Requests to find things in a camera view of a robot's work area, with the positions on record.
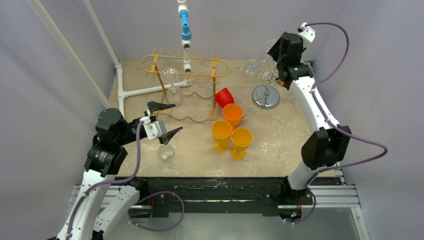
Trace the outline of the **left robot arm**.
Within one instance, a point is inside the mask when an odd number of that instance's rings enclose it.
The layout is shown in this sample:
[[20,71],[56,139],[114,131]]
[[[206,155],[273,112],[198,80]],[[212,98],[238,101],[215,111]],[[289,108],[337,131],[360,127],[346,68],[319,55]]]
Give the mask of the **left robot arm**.
[[[137,176],[141,165],[141,139],[158,140],[166,146],[181,127],[168,131],[155,112],[175,107],[155,101],[147,103],[144,115],[132,122],[117,108],[107,108],[98,116],[96,135],[87,153],[80,190],[67,220],[54,237],[56,240],[104,240],[133,205],[147,205],[151,211],[157,196],[151,193],[146,179]],[[116,176],[128,155],[125,145],[135,142],[136,166],[123,179]]]

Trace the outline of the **round clear wine glass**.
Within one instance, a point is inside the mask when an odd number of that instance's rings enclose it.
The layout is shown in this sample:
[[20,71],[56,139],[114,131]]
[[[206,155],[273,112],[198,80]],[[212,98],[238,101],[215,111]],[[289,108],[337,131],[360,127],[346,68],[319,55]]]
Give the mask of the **round clear wine glass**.
[[166,90],[166,98],[168,102],[170,104],[175,104],[176,107],[181,107],[183,104],[184,94],[182,89],[176,85],[176,82],[180,77],[178,71],[173,67],[166,68],[161,73],[161,77],[166,84],[170,85]]

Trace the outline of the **red plastic goblet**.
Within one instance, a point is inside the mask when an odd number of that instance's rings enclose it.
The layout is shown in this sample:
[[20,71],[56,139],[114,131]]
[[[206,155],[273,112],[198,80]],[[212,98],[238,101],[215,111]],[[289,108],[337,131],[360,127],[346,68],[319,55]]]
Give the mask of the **red plastic goblet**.
[[234,97],[227,87],[221,89],[215,94],[215,100],[221,108],[235,103]]

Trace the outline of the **patterned clear goblet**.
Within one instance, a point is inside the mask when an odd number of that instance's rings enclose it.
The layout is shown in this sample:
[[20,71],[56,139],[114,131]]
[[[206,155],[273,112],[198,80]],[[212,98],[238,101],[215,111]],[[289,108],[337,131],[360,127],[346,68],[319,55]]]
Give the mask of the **patterned clear goblet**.
[[269,39],[266,42],[266,53],[265,60],[263,61],[262,69],[264,71],[264,76],[267,80],[274,81],[278,77],[278,70],[276,67],[276,62],[272,59],[270,55],[268,55],[269,50],[276,43],[276,39]]

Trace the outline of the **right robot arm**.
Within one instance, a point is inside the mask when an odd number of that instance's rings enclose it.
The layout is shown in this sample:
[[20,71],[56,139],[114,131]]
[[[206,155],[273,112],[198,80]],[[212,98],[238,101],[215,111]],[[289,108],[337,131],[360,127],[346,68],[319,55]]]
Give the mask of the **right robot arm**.
[[301,62],[302,53],[315,38],[310,30],[301,33],[284,32],[267,52],[276,62],[278,78],[300,104],[306,116],[310,137],[301,148],[301,163],[287,177],[287,186],[280,196],[288,204],[300,198],[312,177],[326,167],[332,167],[345,157],[350,137],[337,128],[340,123],[331,118],[331,112],[314,86],[314,74]]

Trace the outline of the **white PVC pipe frame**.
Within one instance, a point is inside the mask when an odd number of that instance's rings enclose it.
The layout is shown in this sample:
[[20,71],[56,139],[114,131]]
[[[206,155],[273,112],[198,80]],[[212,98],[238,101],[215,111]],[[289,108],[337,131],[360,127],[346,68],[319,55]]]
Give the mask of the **white PVC pipe frame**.
[[29,5],[83,80],[108,107],[104,90],[138,46],[180,38],[183,0],[31,0]]

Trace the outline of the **blue pipe fitting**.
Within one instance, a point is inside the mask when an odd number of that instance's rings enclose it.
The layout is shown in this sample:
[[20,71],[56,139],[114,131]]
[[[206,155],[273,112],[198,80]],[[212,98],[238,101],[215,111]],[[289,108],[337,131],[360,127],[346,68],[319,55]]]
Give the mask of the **blue pipe fitting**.
[[182,10],[180,12],[181,18],[181,39],[184,41],[189,41],[192,38],[192,32],[190,29],[190,24],[188,21],[188,12],[186,10]]

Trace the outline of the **black mounting base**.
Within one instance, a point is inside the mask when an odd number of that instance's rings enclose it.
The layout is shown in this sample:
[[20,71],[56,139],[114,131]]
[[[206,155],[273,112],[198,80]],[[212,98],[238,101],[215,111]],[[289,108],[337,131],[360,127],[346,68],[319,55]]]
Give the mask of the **black mounting base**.
[[171,213],[261,214],[298,220],[312,206],[308,190],[295,191],[286,177],[142,177],[140,203],[153,218]]

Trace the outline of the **clear glass near front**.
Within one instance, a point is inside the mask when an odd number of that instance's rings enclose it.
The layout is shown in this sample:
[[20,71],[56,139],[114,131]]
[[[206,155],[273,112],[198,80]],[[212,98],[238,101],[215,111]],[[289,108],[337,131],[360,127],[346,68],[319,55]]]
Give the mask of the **clear glass near front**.
[[157,155],[167,167],[173,167],[177,162],[175,149],[169,144],[161,145],[157,150]]

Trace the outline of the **clear champagne flute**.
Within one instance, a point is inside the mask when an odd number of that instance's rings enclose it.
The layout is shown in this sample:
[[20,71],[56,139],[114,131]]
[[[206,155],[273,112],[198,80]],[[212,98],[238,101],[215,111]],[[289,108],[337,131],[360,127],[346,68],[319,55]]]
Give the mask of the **clear champagne flute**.
[[259,62],[256,59],[249,59],[243,71],[246,75],[246,80],[254,83],[258,79]]

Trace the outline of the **orange plastic goblet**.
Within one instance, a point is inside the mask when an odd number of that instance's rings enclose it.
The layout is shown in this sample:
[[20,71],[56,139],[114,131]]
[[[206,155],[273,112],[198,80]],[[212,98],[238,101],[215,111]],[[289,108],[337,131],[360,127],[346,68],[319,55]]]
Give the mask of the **orange plastic goblet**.
[[230,123],[232,128],[235,128],[245,117],[242,107],[236,103],[227,104],[222,109],[222,114],[224,120]]

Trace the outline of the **yellow plastic goblet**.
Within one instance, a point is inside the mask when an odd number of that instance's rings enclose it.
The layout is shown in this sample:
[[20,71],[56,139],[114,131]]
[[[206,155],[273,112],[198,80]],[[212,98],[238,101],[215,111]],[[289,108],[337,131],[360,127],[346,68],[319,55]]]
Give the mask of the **yellow plastic goblet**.
[[243,160],[252,140],[253,135],[250,130],[244,127],[236,128],[231,134],[230,156],[235,160]]
[[226,120],[217,120],[213,123],[212,128],[213,149],[218,153],[225,152],[229,147],[229,139],[232,134],[232,126]]

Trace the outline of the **chrome round glass rack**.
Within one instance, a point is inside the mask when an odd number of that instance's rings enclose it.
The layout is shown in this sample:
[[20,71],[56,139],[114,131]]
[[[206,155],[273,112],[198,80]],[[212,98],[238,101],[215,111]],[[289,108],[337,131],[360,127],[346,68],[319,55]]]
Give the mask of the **chrome round glass rack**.
[[258,108],[271,110],[278,106],[280,103],[280,94],[274,85],[280,80],[279,73],[275,80],[267,80],[264,75],[263,62],[265,56],[263,56],[259,63],[259,75],[261,77],[261,85],[257,86],[251,94],[251,99],[254,105]]

